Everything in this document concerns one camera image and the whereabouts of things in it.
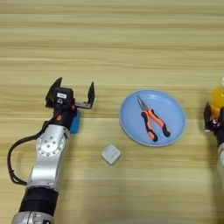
yellow bottle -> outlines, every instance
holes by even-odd
[[[221,108],[224,107],[224,78],[222,79],[221,85],[212,93],[211,107],[213,117],[219,117]]]

black cable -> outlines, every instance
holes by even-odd
[[[11,153],[15,150],[16,147],[18,147],[20,144],[24,144],[24,143],[27,143],[27,142],[30,142],[32,140],[36,140],[38,139],[45,131],[46,131],[46,128],[47,126],[58,116],[60,115],[62,112],[62,109],[59,110],[59,112],[55,113],[55,115],[52,117],[51,120],[49,120],[48,122],[46,122],[43,126],[43,128],[41,129],[40,132],[38,132],[36,135],[33,135],[33,136],[27,136],[27,137],[24,137],[22,139],[19,139],[18,141],[16,141],[11,147],[10,147],[10,150],[8,152],[8,156],[7,156],[7,165],[8,165],[8,171],[9,171],[9,174],[10,174],[10,179],[11,181],[14,183],[14,184],[17,184],[17,185],[21,185],[21,186],[26,186],[27,185],[27,182],[23,181],[21,178],[19,178],[14,170],[12,169],[11,167]]]

robotic arm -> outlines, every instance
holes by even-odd
[[[218,143],[218,173],[222,178],[224,192],[224,108],[220,109],[220,116],[213,117],[212,108],[209,103],[204,111],[205,129],[211,131],[217,138]]]
[[[52,119],[45,122],[42,130],[34,136],[25,137],[14,143],[8,153],[7,163],[13,183],[26,186],[25,195],[12,224],[53,224],[54,211],[60,191],[60,182],[67,142],[77,109],[91,109],[95,100],[92,82],[88,102],[76,102],[71,88],[61,87],[62,78],[51,86],[45,100],[53,108]],[[18,178],[11,167],[11,153],[25,142],[37,140],[37,160],[26,183]]]

orange object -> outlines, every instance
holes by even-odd
[[[61,120],[62,120],[62,115],[58,115],[58,116],[57,116],[57,121],[60,122]]]
[[[222,79],[220,86],[213,90],[211,107],[213,117],[219,117],[221,108],[224,107],[224,78]]]
[[[142,117],[145,122],[145,127],[147,129],[147,132],[149,134],[149,137],[152,139],[153,142],[156,142],[158,140],[157,134],[152,130],[151,122],[150,122],[150,116],[148,111],[142,112]]]

pliers handle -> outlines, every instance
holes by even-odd
[[[153,131],[151,126],[150,118],[157,123],[157,125],[162,129],[164,132],[164,135],[166,137],[169,137],[171,135],[171,132],[168,130],[166,124],[163,120],[161,120],[154,112],[153,109],[144,110],[142,112],[142,117],[144,119],[145,128],[149,134],[149,137],[152,139],[153,142],[158,141],[158,135]]]

